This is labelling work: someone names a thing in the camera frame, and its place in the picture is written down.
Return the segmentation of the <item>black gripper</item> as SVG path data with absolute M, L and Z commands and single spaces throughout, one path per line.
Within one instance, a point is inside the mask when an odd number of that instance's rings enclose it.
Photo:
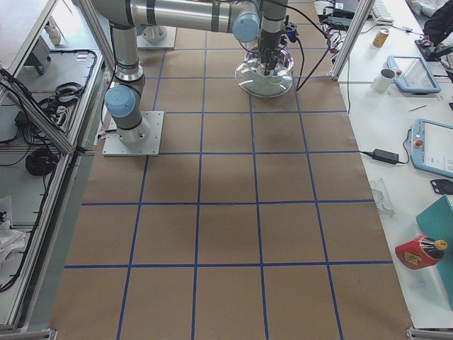
M 277 64 L 277 57 L 274 56 L 274 51 L 280 44 L 280 31 L 271 33 L 265 29 L 261 29 L 258 39 L 258 51 L 260 65 L 265 68 L 264 75 L 269 76 L 275 69 Z

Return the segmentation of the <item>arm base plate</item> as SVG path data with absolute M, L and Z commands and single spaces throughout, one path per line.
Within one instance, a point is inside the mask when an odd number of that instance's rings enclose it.
M 159 154 L 164 123 L 163 111 L 142 111 L 142 122 L 133 130 L 117 129 L 114 120 L 105 135 L 103 155 L 108 157 L 156 156 Z
M 162 49 L 172 50 L 174 48 L 175 41 L 176 41 L 177 29 L 174 27 L 168 27 L 168 26 L 165 26 L 165 27 L 167 29 L 166 38 L 155 45 L 148 43 L 142 36 L 139 35 L 139 33 L 137 33 L 137 47 L 139 49 L 148 49 L 148 50 L 162 50 Z

